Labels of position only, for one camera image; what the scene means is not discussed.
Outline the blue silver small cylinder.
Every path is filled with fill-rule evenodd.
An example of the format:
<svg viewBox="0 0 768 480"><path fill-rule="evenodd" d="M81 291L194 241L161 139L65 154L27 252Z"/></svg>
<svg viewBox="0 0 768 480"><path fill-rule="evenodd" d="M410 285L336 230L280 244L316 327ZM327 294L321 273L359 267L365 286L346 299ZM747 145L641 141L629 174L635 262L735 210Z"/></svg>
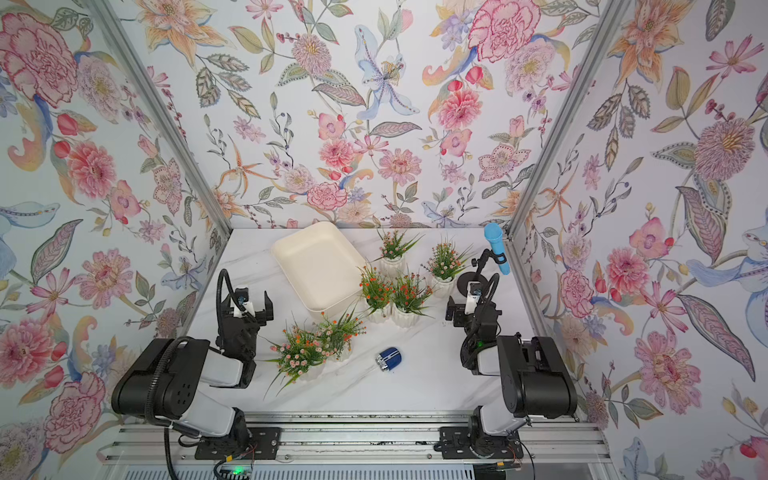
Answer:
<svg viewBox="0 0 768 480"><path fill-rule="evenodd" d="M388 347L375 357L376 364L382 371L392 371L402 362L402 354L396 347Z"/></svg>

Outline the right aluminium corner post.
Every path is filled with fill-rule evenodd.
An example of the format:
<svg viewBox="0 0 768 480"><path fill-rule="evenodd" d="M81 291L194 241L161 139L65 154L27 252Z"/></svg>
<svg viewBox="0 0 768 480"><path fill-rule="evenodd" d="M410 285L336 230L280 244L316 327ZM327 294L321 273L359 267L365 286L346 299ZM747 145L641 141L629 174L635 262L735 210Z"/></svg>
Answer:
<svg viewBox="0 0 768 480"><path fill-rule="evenodd" d="M608 45L619 30L622 18L630 6L631 2L625 0L607 2L606 9L596 24L596 32L579 64L580 72L574 79L561 110L554 118L551 134L544 143L541 155L526 184L518 209L509 223L507 236L509 241L512 241L514 236L524 229L525 218L533 205L537 191L550 165L555 160L560 145L567 137L578 110L587 97L590 85L607 52Z"/></svg>

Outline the pink flower plant back right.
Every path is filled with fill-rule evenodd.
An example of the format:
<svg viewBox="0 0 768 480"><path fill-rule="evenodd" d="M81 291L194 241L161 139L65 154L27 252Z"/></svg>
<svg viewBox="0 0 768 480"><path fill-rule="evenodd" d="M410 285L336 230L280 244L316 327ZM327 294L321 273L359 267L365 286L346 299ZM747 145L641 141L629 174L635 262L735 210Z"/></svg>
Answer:
<svg viewBox="0 0 768 480"><path fill-rule="evenodd" d="M431 255L423 264L431 278L433 296L447 298L469 262L472 247L461 249L448 239L443 239L431 249Z"/></svg>

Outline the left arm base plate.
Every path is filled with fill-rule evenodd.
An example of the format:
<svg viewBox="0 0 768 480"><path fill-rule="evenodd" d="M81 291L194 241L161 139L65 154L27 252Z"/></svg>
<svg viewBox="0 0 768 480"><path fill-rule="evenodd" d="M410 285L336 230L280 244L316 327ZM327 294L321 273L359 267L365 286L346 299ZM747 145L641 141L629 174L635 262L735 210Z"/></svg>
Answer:
<svg viewBox="0 0 768 480"><path fill-rule="evenodd" d="M224 437L203 437L196 447L195 460L220 461L227 457L254 460L275 460L282 429L279 427L248 427L247 432L235 432Z"/></svg>

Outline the red flower potted plant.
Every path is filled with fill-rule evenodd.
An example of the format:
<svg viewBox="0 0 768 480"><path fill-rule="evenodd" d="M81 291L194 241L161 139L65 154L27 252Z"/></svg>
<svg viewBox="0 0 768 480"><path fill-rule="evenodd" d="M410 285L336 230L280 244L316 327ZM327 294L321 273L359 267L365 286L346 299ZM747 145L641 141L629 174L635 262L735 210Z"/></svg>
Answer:
<svg viewBox="0 0 768 480"><path fill-rule="evenodd" d="M433 290L427 280L418 273L396 277L391 295L393 322L400 328L413 327L426 315L426 303L432 294Z"/></svg>
<svg viewBox="0 0 768 480"><path fill-rule="evenodd" d="M390 279L376 267L365 266L361 269L360 288L366 320L379 324L390 319L393 310Z"/></svg>

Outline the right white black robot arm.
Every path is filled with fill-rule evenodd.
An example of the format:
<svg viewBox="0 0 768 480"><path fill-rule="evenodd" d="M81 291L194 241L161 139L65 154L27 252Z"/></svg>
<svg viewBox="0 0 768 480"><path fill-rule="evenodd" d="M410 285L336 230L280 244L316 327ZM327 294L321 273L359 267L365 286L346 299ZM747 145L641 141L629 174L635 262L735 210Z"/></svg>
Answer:
<svg viewBox="0 0 768 480"><path fill-rule="evenodd" d="M462 303L449 299L446 320L464 331L459 350L463 368L476 376L493 377L500 396L477 407L470 421L472 439L496 440L514 434L530 416L557 419L572 416L577 392L555 341L546 336L525 339L500 332L502 315L493 297L500 276L477 273L459 276Z"/></svg>

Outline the blue microphone on stand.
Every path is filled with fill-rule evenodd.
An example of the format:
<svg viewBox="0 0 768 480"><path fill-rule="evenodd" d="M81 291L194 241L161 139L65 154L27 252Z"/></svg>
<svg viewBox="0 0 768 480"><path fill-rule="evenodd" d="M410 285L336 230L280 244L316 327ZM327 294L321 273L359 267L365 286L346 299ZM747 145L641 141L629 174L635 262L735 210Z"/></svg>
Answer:
<svg viewBox="0 0 768 480"><path fill-rule="evenodd" d="M509 275L511 267L505 247L505 233L501 226L496 223L488 224L483 230L484 238L488 241L489 247L482 251L479 257L471 259L472 270L462 273L457 280L457 287L461 296L467 296L467 284L470 281L479 281L483 283L483 295L490 291L490 283L483 274L483 269L487 263L492 260L499 269L501 275Z"/></svg>

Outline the orange flower potted plant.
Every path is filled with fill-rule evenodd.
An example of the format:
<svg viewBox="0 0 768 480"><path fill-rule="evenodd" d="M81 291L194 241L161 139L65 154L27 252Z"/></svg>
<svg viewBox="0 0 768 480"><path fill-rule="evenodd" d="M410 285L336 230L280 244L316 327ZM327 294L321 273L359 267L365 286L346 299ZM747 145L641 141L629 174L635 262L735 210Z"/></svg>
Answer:
<svg viewBox="0 0 768 480"><path fill-rule="evenodd" d="M346 361L352 353L352 341L366 334L367 326L354 313L344 313L337 319L323 317L315 336L329 361Z"/></svg>

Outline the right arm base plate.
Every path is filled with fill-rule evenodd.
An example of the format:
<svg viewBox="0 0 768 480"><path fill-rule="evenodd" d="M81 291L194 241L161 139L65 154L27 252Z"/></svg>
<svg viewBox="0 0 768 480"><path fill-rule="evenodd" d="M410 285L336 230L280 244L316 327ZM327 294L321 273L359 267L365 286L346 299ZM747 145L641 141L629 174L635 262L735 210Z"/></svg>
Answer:
<svg viewBox="0 0 768 480"><path fill-rule="evenodd" d="M517 433L492 436L479 427L441 427L433 449L445 460L501 460L524 458Z"/></svg>

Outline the left aluminium corner post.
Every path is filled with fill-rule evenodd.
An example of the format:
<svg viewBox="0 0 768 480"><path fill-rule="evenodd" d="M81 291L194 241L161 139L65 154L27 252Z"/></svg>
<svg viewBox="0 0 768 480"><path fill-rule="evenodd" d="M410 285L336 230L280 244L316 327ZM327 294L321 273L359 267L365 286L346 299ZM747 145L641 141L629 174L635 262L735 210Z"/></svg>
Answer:
<svg viewBox="0 0 768 480"><path fill-rule="evenodd" d="M162 95L154 86L145 65L120 25L109 2L85 0L84 4L95 23L103 30L108 45L116 51L115 56L125 68L126 76L137 88L140 97L146 102L154 124L176 155L181 170L190 180L191 186L199 194L199 199L205 206L209 219L221 231L224 240L228 241L232 233L231 224L225 218L193 154L168 113Z"/></svg>

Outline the cream rectangular storage box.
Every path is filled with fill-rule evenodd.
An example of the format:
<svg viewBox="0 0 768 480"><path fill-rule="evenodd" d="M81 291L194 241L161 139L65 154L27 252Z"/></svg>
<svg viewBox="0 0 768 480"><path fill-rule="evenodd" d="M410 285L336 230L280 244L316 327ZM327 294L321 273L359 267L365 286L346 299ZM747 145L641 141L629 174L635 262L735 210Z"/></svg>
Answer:
<svg viewBox="0 0 768 480"><path fill-rule="evenodd" d="M271 253L314 320L339 316L359 298L367 261L334 224L317 223L282 238Z"/></svg>

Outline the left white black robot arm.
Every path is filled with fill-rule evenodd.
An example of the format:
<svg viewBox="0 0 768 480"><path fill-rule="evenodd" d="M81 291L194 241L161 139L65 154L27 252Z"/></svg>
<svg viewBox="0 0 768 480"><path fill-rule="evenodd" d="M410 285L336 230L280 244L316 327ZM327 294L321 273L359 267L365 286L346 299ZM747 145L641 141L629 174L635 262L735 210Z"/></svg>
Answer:
<svg viewBox="0 0 768 480"><path fill-rule="evenodd" d="M216 283L214 342L180 336L156 338L120 378L112 409L121 415L193 437L244 442L249 431L244 413L199 391L200 386L245 389L256 370L257 337L274 319L270 297L256 310L249 289L234 288L227 270Z"/></svg>

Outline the aluminium front rail frame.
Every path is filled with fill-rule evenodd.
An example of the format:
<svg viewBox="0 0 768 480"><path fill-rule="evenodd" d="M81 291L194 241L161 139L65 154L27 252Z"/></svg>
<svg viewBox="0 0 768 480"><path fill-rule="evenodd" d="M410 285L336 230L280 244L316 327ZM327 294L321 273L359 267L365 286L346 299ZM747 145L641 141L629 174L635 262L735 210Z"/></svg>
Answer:
<svg viewBox="0 0 768 480"><path fill-rule="evenodd" d="M103 479L615 479L607 442L593 424L534 417L515 433L521 460L445 460L441 427L469 427L463 411L254 413L249 427L282 429L275 460L195 460L176 433L128 425L101 449Z"/></svg>

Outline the aluminium corner post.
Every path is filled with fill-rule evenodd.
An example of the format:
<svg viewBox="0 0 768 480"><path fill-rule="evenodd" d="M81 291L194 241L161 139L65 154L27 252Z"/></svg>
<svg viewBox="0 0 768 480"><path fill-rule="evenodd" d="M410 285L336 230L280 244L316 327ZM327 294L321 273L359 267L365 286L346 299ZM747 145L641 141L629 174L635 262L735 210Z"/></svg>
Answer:
<svg viewBox="0 0 768 480"><path fill-rule="evenodd" d="M108 45L116 51L115 56L125 68L126 76L137 88L140 97L146 102L154 124L176 155L181 170L190 180L191 186L199 194L199 199L205 206L209 219L221 231L224 240L228 241L232 233L231 224L225 218L193 154L168 113L162 95L154 86L145 65L120 25L109 2L85 0L84 4L95 23L103 30Z"/></svg>
<svg viewBox="0 0 768 480"><path fill-rule="evenodd" d="M596 32L579 64L580 72L574 79L561 110L554 118L551 134L544 143L541 155L526 184L518 209L509 223L507 236L509 241L512 241L514 236L524 229L525 218L533 205L537 191L550 165L555 160L560 145L567 137L578 110L587 97L590 85L607 52L608 45L619 30L622 18L630 6L631 2L625 0L607 2L606 9L596 24Z"/></svg>

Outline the pink flower potted plant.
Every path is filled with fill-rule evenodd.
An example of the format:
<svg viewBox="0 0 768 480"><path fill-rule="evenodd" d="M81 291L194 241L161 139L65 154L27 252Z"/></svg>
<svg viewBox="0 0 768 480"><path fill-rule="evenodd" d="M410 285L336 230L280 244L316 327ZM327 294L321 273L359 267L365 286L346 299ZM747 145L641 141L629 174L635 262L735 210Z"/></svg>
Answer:
<svg viewBox="0 0 768 480"><path fill-rule="evenodd" d="M282 340L269 341L270 350L276 355L269 362L277 368L270 387L278 383L280 389L277 394L301 379L319 374L330 356L327 345L320 337L298 325L287 327L283 334Z"/></svg>

